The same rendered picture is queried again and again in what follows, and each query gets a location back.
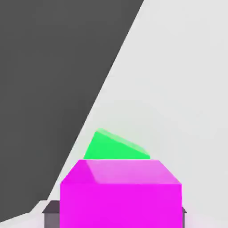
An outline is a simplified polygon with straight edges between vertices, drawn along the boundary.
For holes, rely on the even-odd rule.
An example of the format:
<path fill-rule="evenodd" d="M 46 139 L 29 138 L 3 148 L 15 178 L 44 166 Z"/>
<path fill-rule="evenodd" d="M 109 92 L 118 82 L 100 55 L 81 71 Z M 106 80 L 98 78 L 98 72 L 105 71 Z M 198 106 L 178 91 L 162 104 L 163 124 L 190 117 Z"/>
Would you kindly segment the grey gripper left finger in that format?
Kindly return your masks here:
<path fill-rule="evenodd" d="M 0 228 L 60 228 L 59 200 L 41 200 L 29 213 L 0 222 Z"/>

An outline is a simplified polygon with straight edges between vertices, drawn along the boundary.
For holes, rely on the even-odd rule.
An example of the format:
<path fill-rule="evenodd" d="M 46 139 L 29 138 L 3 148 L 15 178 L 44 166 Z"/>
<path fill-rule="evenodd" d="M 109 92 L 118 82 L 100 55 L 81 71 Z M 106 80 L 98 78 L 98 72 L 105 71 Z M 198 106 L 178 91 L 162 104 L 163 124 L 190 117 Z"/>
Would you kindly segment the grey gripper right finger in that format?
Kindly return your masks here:
<path fill-rule="evenodd" d="M 187 214 L 187 211 L 182 207 L 182 228 L 185 228 L 185 215 Z"/>

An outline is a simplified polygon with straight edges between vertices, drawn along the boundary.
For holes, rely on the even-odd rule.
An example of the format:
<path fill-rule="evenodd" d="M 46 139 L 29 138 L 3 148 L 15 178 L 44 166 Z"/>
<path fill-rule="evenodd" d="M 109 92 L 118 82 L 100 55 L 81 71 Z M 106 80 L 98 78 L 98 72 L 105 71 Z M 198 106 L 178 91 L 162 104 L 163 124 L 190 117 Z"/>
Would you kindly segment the small magenta cube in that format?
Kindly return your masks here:
<path fill-rule="evenodd" d="M 182 228 L 182 185 L 158 160 L 76 162 L 60 184 L 60 228 Z"/>

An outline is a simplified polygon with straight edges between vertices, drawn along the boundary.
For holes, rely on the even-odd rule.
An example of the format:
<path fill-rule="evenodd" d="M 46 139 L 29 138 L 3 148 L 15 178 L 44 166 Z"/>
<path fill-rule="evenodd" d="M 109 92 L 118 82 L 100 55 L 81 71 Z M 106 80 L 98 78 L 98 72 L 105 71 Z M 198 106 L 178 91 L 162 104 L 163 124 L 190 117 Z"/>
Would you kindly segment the small green cube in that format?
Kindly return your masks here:
<path fill-rule="evenodd" d="M 150 159 L 142 147 L 106 131 L 97 129 L 83 159 Z"/>

